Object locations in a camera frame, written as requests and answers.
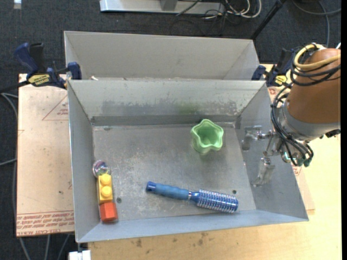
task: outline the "table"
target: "table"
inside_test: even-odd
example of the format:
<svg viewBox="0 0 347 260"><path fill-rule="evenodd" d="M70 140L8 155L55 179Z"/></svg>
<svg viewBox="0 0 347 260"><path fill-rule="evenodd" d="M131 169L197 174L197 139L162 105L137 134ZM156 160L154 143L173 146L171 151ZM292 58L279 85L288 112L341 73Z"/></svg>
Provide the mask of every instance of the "table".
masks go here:
<svg viewBox="0 0 347 260"><path fill-rule="evenodd" d="M46 99L42 100L43 89L32 86L20 89L17 208L18 215L26 218L17 217L18 237L73 231L69 142L65 140L68 137L68 122L63 92L56 89L52 97L45 96ZM36 103L38 101L46 101L45 105L52 107L42 107L44 105ZM35 105L30 110L25 109L25 103L29 102ZM46 129L35 124L35 118L41 124L44 122ZM30 127L23 128L28 119L31 120L31 130ZM65 129L57 134L52 126ZM31 134L36 134L42 142L36 143L36 146L30 143L30 134L26 135L33 130ZM40 150L39 159L26 162L25 158L37 153L40 145L45 145L47 151ZM340 135L313 140L311 147L315 153L312 163L303 168L297 177L309 222L88 243L92 259L109 259L110 256L115 259L190 260L341 259ZM52 168L37 170L38 163L46 163ZM42 178L46 179L45 182L36 184ZM32 185L36 187L28 192L28 186Z"/></svg>

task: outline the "hairbrush handle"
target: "hairbrush handle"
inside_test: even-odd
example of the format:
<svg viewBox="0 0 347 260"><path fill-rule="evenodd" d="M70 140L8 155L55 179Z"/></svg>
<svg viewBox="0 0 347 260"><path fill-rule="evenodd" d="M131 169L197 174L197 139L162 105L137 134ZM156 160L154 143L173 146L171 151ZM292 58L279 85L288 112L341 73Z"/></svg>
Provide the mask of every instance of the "hairbrush handle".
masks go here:
<svg viewBox="0 0 347 260"><path fill-rule="evenodd" d="M235 212L239 206L239 202L234 196L213 191L199 190L198 192L191 192L183 188L158 184L151 181L147 183L146 190L155 194L161 194L165 197L180 200L193 200L198 207L226 213Z"/></svg>

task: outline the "yellow toy block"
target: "yellow toy block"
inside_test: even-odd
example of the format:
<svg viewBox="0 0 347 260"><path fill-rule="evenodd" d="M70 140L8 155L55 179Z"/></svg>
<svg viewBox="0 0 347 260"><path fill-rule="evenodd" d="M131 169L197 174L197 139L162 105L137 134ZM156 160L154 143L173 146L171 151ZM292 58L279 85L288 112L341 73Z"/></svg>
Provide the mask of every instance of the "yellow toy block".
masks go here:
<svg viewBox="0 0 347 260"><path fill-rule="evenodd" d="M97 189L99 204L113 201L112 177L109 174L105 173L98 176Z"/></svg>

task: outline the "green cup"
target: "green cup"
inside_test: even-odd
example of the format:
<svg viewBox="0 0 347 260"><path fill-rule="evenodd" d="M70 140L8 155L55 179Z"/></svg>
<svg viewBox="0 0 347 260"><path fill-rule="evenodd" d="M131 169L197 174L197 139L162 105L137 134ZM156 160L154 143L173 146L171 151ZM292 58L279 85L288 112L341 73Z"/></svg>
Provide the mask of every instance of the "green cup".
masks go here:
<svg viewBox="0 0 347 260"><path fill-rule="evenodd" d="M222 127L209 119L203 119L190 130L192 146L200 153L207 153L210 150L218 151L223 145L223 133Z"/></svg>

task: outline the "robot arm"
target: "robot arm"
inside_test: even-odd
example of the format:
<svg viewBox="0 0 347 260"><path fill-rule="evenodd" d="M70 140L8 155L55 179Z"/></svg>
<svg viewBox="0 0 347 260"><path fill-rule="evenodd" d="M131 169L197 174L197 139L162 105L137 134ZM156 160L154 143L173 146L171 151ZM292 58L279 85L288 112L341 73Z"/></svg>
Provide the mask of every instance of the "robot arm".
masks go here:
<svg viewBox="0 0 347 260"><path fill-rule="evenodd" d="M268 139L254 185L270 181L274 169L270 156L280 154L294 166L308 166L313 158L309 142L340 133L340 55L340 49L313 43L293 57L291 83L271 105L273 131L254 132L255 139Z"/></svg>

